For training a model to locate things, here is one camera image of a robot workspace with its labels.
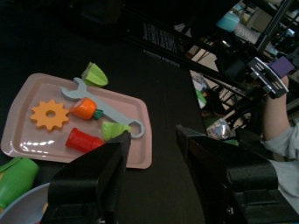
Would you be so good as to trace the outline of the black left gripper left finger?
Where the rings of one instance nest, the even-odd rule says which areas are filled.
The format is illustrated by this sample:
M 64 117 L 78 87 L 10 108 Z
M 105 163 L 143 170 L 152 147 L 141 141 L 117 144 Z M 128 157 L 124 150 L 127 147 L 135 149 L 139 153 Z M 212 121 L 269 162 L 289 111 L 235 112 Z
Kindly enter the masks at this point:
M 117 224 L 129 146 L 124 131 L 57 172 L 41 224 Z

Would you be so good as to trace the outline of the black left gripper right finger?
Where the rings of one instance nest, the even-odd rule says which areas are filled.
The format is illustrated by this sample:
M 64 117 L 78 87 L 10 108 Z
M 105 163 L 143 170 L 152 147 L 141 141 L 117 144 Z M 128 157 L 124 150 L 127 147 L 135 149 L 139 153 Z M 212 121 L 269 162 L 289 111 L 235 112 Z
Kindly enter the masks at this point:
M 176 127 L 207 224 L 295 224 L 269 161 L 252 150 Z

